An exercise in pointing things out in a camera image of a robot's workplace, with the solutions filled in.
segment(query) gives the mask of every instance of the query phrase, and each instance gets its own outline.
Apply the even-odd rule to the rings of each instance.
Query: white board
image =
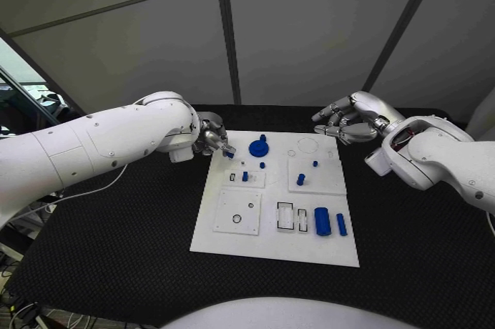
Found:
[[[260,134],[265,135],[270,151],[264,157],[254,157],[248,146]],[[190,251],[359,267],[335,138],[286,132],[228,131],[228,135],[236,153],[228,159],[215,152],[210,159]],[[244,172],[247,182],[239,180]],[[296,185],[299,174],[306,174],[303,186]],[[278,202],[293,204],[294,230],[277,229]],[[316,234],[317,207],[329,211],[329,236]],[[303,210],[306,217],[299,216]],[[337,213],[343,214],[346,236],[339,235]],[[307,232],[299,230],[299,218],[306,219]]]

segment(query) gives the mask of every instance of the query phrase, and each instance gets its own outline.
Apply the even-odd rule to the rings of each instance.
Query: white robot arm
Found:
[[[0,140],[0,227],[40,197],[147,156],[172,162],[193,151],[232,154],[222,118],[196,112],[174,92]]]
[[[384,137],[381,147],[365,159],[378,175],[394,171],[420,190],[444,181],[469,204],[495,213],[495,142],[475,142],[436,116],[405,119],[366,92],[332,103],[314,114],[313,121],[329,115],[327,125],[314,127],[317,133],[337,137],[345,144],[366,142],[378,134]]]

